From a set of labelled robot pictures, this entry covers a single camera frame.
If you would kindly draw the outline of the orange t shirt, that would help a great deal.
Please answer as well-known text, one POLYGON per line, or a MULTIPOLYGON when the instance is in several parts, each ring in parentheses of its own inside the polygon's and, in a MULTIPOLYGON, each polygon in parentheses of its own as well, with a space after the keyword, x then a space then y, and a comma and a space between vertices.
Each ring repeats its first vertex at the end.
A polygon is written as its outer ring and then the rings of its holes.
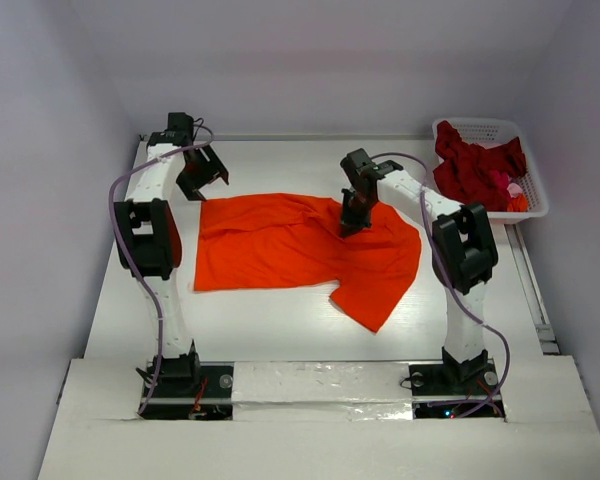
POLYGON ((289 193, 212 199, 201 206, 195 292, 336 283, 331 301, 376 333, 414 283, 419 231, 378 204, 369 229, 340 235, 340 205, 289 193))

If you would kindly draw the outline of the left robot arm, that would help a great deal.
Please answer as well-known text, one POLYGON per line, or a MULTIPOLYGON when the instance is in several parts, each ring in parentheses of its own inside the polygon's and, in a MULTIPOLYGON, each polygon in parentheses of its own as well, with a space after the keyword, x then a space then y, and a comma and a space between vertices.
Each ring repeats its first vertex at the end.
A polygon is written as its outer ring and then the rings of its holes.
POLYGON ((204 202, 203 187, 229 182, 213 140, 203 119, 169 113, 166 128, 147 140, 146 161, 114 180, 108 194, 120 263, 143 290, 155 323, 158 352, 138 373, 150 384, 168 383, 181 395, 199 388, 201 367, 181 311, 176 273, 183 246, 169 200, 178 189, 186 200, 204 202))

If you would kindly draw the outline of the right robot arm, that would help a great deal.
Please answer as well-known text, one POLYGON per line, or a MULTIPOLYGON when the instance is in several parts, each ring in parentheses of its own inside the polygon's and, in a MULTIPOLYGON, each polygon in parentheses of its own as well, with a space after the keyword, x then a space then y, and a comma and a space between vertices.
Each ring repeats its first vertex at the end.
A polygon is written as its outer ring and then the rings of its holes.
POLYGON ((495 240, 482 204, 461 204, 435 192, 394 161, 399 155, 371 156, 357 149, 341 160, 349 187, 343 190, 340 233, 350 237, 369 228, 379 203, 424 228, 447 302, 440 379, 448 390, 462 392, 487 369, 482 312, 486 285, 498 263, 495 240))

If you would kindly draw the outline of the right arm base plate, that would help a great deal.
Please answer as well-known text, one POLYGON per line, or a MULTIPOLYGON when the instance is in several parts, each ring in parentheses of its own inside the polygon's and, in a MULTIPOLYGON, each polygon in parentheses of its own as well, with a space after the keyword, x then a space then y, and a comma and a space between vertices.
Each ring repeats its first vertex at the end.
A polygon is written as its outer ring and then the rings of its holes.
POLYGON ((413 417, 417 420, 467 418, 505 418, 500 394, 493 390, 499 378, 489 359, 479 374, 458 383, 447 375, 441 362, 412 363, 400 386, 411 392, 413 417))

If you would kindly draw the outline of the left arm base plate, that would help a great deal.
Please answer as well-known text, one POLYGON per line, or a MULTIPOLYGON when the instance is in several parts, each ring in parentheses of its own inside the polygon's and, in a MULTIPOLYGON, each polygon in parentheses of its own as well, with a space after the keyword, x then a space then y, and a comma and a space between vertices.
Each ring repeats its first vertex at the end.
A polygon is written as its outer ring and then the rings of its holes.
POLYGON ((187 379, 160 380, 140 417, 146 420, 231 420, 233 376, 233 363, 203 362, 197 385, 187 379))

